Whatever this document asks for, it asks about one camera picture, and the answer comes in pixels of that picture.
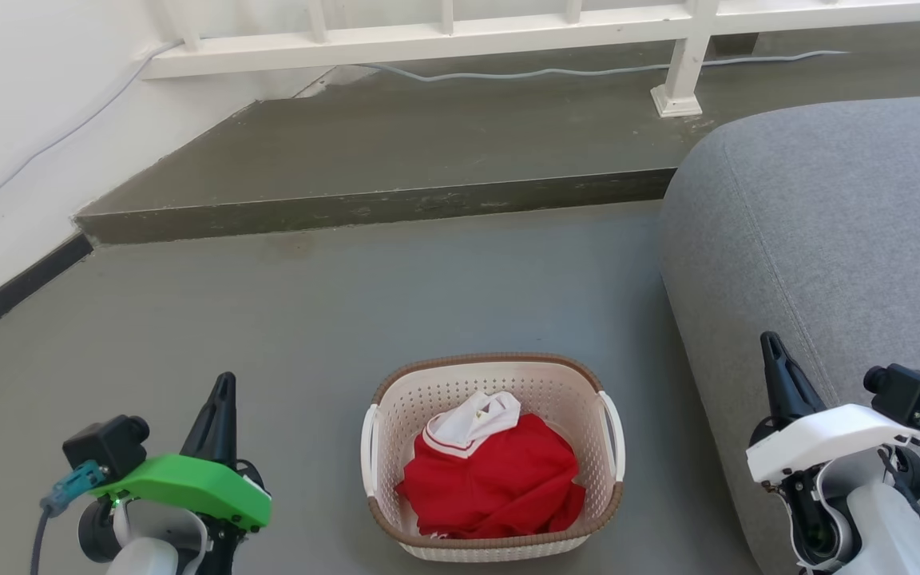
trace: white basket handle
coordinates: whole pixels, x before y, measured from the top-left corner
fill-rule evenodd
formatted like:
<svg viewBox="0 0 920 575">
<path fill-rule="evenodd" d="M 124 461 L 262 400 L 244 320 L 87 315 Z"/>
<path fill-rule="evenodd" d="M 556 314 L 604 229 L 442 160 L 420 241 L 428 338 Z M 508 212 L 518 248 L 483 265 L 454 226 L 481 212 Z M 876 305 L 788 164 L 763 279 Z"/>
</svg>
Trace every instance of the white basket handle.
<svg viewBox="0 0 920 575">
<path fill-rule="evenodd" d="M 620 414 L 617 412 L 616 405 L 609 399 L 609 394 L 600 391 L 598 396 L 602 399 L 606 418 L 609 419 L 609 429 L 613 432 L 613 443 L 616 444 L 610 444 L 609 434 L 605 434 L 605 445 L 609 448 L 609 470 L 613 472 L 613 477 L 617 481 L 624 481 L 624 468 L 627 466 L 627 450 L 624 447 L 624 425 L 620 421 Z"/>
<path fill-rule="evenodd" d="M 361 428 L 361 480 L 369 498 L 379 487 L 379 405 L 372 403 Z"/>
</svg>

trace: red garment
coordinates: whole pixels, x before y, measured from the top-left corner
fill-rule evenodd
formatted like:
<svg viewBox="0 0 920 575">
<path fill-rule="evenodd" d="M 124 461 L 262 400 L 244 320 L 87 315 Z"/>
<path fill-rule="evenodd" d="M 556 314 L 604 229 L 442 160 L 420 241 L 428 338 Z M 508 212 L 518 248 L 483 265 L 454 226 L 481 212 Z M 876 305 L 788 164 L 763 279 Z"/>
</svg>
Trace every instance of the red garment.
<svg viewBox="0 0 920 575">
<path fill-rule="evenodd" d="M 569 528 L 584 506 L 577 458 L 537 415 L 488 437 L 469 458 L 443 454 L 420 434 L 397 494 L 410 500 L 422 535 L 487 539 Z"/>
</svg>

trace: gray sofa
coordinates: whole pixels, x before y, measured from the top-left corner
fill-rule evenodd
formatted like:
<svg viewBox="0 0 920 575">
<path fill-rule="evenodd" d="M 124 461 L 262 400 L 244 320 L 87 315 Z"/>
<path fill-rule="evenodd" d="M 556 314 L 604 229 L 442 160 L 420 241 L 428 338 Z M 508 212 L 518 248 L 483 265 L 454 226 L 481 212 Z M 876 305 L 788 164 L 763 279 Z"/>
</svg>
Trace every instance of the gray sofa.
<svg viewBox="0 0 920 575">
<path fill-rule="evenodd" d="M 829 407 L 868 404 L 872 365 L 920 369 L 920 98 L 718 128 L 669 185 L 661 251 L 747 541 L 767 575 L 793 575 L 782 503 L 744 456 L 767 415 L 759 334 L 783 336 Z"/>
</svg>

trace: laundry basket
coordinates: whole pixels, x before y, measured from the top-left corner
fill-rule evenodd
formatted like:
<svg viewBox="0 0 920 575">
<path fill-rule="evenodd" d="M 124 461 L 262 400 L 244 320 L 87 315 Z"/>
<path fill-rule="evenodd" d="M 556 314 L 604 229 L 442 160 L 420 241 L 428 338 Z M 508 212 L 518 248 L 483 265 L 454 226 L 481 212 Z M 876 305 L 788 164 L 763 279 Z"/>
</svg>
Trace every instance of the laundry basket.
<svg viewBox="0 0 920 575">
<path fill-rule="evenodd" d="M 577 455 L 585 488 L 581 516 L 566 531 L 500 539 L 432 539 L 417 531 L 395 487 L 413 458 L 414 438 L 428 419 L 474 392 L 508 391 L 522 412 L 537 414 Z M 381 528 L 413 556 L 430 561 L 513 561 L 569 552 L 609 523 L 624 489 L 624 432 L 613 401 L 591 371 L 557 355 L 497 353 L 406 365 L 375 393 L 361 432 L 361 476 Z"/>
</svg>

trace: white wall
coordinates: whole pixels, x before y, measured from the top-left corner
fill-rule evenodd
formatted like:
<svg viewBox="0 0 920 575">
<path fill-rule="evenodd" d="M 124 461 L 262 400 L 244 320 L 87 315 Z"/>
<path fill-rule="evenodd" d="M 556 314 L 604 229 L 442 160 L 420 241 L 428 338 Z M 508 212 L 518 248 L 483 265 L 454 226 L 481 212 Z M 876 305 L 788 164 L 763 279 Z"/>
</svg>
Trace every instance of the white wall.
<svg viewBox="0 0 920 575">
<path fill-rule="evenodd" d="M 102 101 L 175 36 L 161 0 L 0 0 L 0 178 Z M 228 32 L 245 33 L 241 14 Z M 73 233 L 70 216 L 255 99 L 288 97 L 324 69 L 136 81 L 112 108 L 0 192 L 0 285 Z"/>
</svg>

